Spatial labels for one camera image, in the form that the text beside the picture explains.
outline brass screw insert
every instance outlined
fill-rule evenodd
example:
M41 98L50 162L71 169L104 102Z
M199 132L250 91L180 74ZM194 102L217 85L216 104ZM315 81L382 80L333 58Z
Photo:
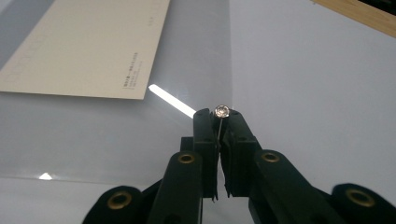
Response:
M118 210L130 204L131 201L132 195L128 191L118 191L107 200L107 206L110 209Z
M363 207L373 207L375 200L372 196L359 189L347 189L346 196L350 201Z
M265 152L262 154L262 159L265 161L269 161L269 162L277 162L280 160L280 158L272 153L272 152Z
M195 158L190 154L182 154L178 156L178 161L184 164L189 164L195 161Z

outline white table surface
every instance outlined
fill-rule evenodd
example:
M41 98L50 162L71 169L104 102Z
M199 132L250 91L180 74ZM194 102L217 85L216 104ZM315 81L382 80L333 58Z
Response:
M158 60L151 84L194 109L232 106L319 189L356 183L396 204L395 38L308 0L217 1L205 11L215 21L189 29L177 16L203 24L214 1L180 2L159 58L183 63ZM143 102L1 93L0 122L5 223L79 223L107 189L161 178L192 134L191 119L149 91ZM37 180L44 172L58 180ZM204 223L251 222L247 200L220 194Z

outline screw head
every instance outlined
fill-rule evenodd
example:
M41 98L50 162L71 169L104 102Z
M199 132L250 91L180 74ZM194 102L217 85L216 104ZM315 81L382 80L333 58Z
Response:
M218 105L215 108L215 116L219 119L224 119L230 116L230 108L227 105Z

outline wooden edge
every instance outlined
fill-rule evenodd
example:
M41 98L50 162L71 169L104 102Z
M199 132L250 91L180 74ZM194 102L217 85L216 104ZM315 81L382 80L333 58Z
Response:
M396 37L396 16L358 0L312 0L352 20Z

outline white paper sheet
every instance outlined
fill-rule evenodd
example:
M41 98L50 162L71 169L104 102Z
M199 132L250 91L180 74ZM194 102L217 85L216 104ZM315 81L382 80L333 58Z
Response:
M0 91L143 99L169 0L56 0Z

